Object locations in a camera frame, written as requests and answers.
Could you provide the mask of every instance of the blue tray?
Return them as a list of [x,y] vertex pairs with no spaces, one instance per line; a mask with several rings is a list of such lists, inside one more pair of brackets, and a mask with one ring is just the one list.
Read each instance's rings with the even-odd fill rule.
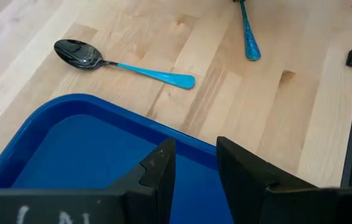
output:
[[0,188],[104,189],[166,138],[176,140],[171,223],[232,223],[214,146],[91,95],[30,115],[0,155]]

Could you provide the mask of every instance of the wooden tabletop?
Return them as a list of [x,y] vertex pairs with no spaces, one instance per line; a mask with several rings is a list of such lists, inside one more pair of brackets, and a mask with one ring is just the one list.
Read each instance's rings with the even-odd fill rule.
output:
[[[89,93],[198,139],[237,144],[318,186],[340,185],[352,120],[352,0],[0,0],[0,153],[40,105]],[[108,60],[192,74],[184,90],[120,68],[77,70],[61,38]]]

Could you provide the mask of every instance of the wooden table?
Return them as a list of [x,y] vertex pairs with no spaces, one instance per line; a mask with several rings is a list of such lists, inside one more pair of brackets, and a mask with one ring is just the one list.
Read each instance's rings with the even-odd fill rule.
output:
[[[89,93],[215,144],[226,136],[318,186],[340,185],[352,121],[352,0],[0,0],[0,153],[40,105]],[[85,72],[61,38],[106,59],[193,74],[183,90],[119,68]]]

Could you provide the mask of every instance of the blue patterned handle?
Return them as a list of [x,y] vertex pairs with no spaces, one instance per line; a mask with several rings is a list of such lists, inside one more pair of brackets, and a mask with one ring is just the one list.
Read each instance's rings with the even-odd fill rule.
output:
[[148,70],[144,68],[133,67],[130,65],[125,65],[118,63],[118,67],[129,69],[134,72],[138,72],[149,77],[161,80],[165,83],[169,83],[181,88],[192,88],[195,85],[195,78],[192,75],[183,75],[183,74],[173,74],[168,72],[159,72],[154,70]]
[[256,43],[255,36],[253,35],[248,15],[246,13],[244,0],[240,0],[240,8],[242,10],[242,18],[244,20],[244,33],[245,33],[245,53],[248,60],[258,60],[261,58],[259,46]]

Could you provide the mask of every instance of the spoon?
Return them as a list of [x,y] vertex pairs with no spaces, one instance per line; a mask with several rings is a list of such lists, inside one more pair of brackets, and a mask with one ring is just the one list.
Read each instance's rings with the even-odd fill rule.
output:
[[242,11],[242,19],[244,20],[244,34],[245,34],[245,54],[246,58],[251,61],[256,61],[262,57],[259,46],[255,40],[255,35],[250,28],[250,22],[248,14],[246,13],[245,0],[234,0],[239,1],[240,9]]
[[159,72],[106,61],[95,47],[78,40],[58,40],[54,44],[54,50],[57,52],[58,56],[69,65],[81,69],[93,70],[102,65],[113,65],[147,75],[181,88],[189,89],[195,85],[195,78],[192,75]]

